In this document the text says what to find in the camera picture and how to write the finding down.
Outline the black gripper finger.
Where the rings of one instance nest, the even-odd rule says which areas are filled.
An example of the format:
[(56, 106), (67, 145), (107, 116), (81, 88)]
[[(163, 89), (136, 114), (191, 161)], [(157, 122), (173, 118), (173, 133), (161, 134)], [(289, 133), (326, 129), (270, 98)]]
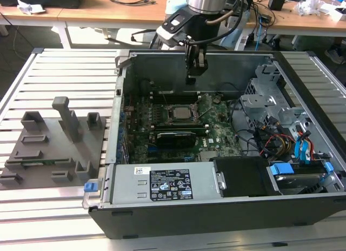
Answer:
[(185, 46), (185, 65), (186, 65), (186, 78), (185, 83), (192, 85), (196, 82), (196, 77), (199, 72), (199, 46), (186, 45)]
[(200, 73), (204, 73), (208, 69), (208, 61), (206, 60), (205, 54), (206, 54), (206, 49), (200, 48), (199, 55), (198, 55)]

